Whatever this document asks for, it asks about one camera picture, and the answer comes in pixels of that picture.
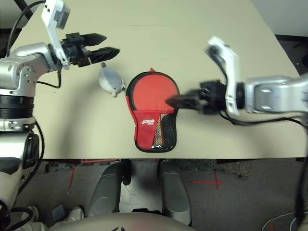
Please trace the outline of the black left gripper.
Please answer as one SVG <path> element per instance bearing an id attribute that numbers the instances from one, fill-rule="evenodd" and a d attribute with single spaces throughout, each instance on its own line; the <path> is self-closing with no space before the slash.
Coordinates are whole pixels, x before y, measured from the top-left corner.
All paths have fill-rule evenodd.
<path id="1" fill-rule="evenodd" d="M 120 49 L 112 47 L 100 48 L 91 52 L 86 48 L 87 46 L 99 45 L 106 39 L 107 37 L 97 33 L 81 35 L 76 32 L 66 34 L 61 41 L 61 46 L 70 65 L 85 67 L 91 63 L 95 64 L 111 60 L 120 53 Z"/>

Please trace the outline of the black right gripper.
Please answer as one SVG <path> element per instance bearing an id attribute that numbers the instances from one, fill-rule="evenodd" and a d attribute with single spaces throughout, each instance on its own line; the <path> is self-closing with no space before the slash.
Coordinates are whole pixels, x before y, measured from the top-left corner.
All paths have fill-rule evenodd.
<path id="1" fill-rule="evenodd" d="M 172 96 L 165 102 L 173 108 L 202 110 L 205 115 L 216 115 L 226 110 L 226 88 L 219 80 L 206 81 L 200 83 L 200 89 L 191 89 L 185 94 Z"/>

